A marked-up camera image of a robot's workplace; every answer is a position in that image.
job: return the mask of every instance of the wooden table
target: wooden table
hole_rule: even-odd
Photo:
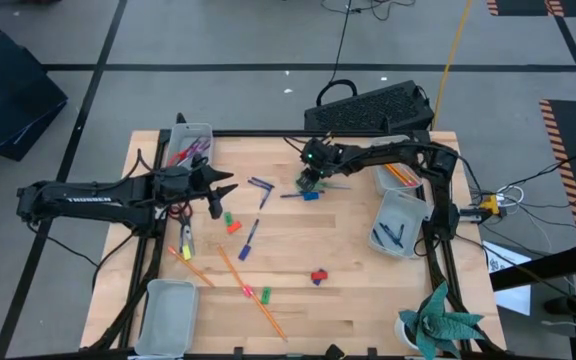
[[[157,137],[158,131],[133,133],[124,172],[134,164],[138,148],[152,161]],[[452,132],[432,133],[432,139],[458,149]],[[338,141],[365,146],[370,139]],[[212,165],[235,174],[223,181],[224,185],[239,184],[223,200],[223,207],[241,221],[243,228],[228,235],[223,219],[210,218],[205,201],[193,202],[197,255],[192,263],[216,288],[208,288],[167,252],[159,273],[163,279],[192,281],[200,289],[190,352],[231,354],[234,347],[243,346],[247,354],[323,354],[335,343],[350,354],[366,354],[368,347],[376,347],[380,355],[414,353],[397,340],[393,325],[400,310],[416,310],[431,293],[425,259],[396,260],[368,247],[368,234],[381,203],[370,170],[350,177],[335,176],[334,181],[348,184],[352,190],[330,190],[318,201],[280,199],[280,194],[294,192],[294,180],[303,167],[298,155],[279,137],[216,138]],[[246,182],[250,176],[276,185],[261,212],[263,191]],[[453,177],[453,197],[458,206],[470,202],[461,163]],[[252,251],[245,262],[239,261],[237,255],[257,217],[260,222]],[[476,225],[460,224],[457,233],[479,241]],[[104,254],[127,235],[124,226],[110,225]],[[178,222],[169,221],[164,246],[176,246],[178,237]],[[263,287],[272,288],[268,309],[288,342],[277,336],[254,302],[243,296],[219,257],[218,244],[225,248],[243,281],[259,296]],[[131,241],[99,272],[82,346],[97,340],[124,305],[136,247],[137,241]],[[483,251],[457,239],[452,247],[464,305],[472,313],[485,315],[481,328],[505,348]],[[443,266],[441,251],[437,254]],[[327,270],[329,278],[316,287],[310,273],[319,268]],[[142,315],[140,305],[134,315],[131,344],[136,342]]]

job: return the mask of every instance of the black case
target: black case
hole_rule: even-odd
[[[21,160],[67,101],[34,56],[0,30],[0,155]]]

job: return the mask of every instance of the black keyboard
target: black keyboard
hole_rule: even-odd
[[[306,130],[424,130],[434,113],[413,81],[306,110]]]

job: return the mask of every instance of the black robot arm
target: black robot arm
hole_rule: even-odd
[[[145,236],[153,227],[155,208],[207,198],[210,215],[213,219],[219,218],[221,198],[237,185],[215,190],[210,185],[231,176],[196,158],[191,170],[181,166],[168,167],[115,183],[41,181],[17,190],[17,215],[29,223],[58,216],[119,222],[137,235]]]
[[[459,210],[450,195],[450,181],[458,158],[459,154],[452,148],[430,141],[405,140],[362,148],[312,138],[301,151],[301,161],[306,168],[297,184],[309,191],[320,179],[335,174],[348,176],[367,166],[406,164],[427,179],[432,188],[435,207],[429,222],[433,237],[450,240],[455,236],[459,223]]]

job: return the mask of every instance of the concrete floor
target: concrete floor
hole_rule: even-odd
[[[352,15],[342,63],[444,64],[465,0],[420,0],[394,6],[390,20]],[[365,6],[368,1],[355,1]],[[61,1],[50,6],[0,5],[0,27],[45,64],[95,64],[118,0]],[[344,0],[327,5],[344,8]],[[567,19],[576,41],[576,19]],[[333,63],[343,15],[312,0],[129,0],[109,64]],[[476,1],[457,64],[574,65],[552,17],[502,18]],[[90,109],[69,181],[113,180],[120,175],[129,135],[168,128],[179,111],[215,129],[302,129],[329,71],[106,71]],[[17,187],[54,179],[90,71],[49,76],[70,102],[26,158],[0,158],[0,330],[32,245],[15,216]],[[440,72],[339,72],[361,92],[412,79],[435,99]],[[293,90],[284,93],[285,89]],[[326,101],[347,96],[331,91]],[[459,72],[449,77],[439,129],[457,132],[480,183],[495,190],[555,162],[539,111],[542,98],[576,100],[576,73]],[[558,175],[524,186],[526,202],[566,202]],[[536,209],[572,223],[567,209]],[[570,229],[543,225],[558,251],[576,245]],[[546,250],[529,219],[511,216],[494,228],[526,246]],[[57,219],[50,235],[97,260],[107,225]],[[503,243],[490,233],[487,240]],[[48,243],[41,257],[8,356],[74,351],[90,301],[92,267]],[[509,349],[524,355],[569,357],[567,338],[530,319],[502,312]]]

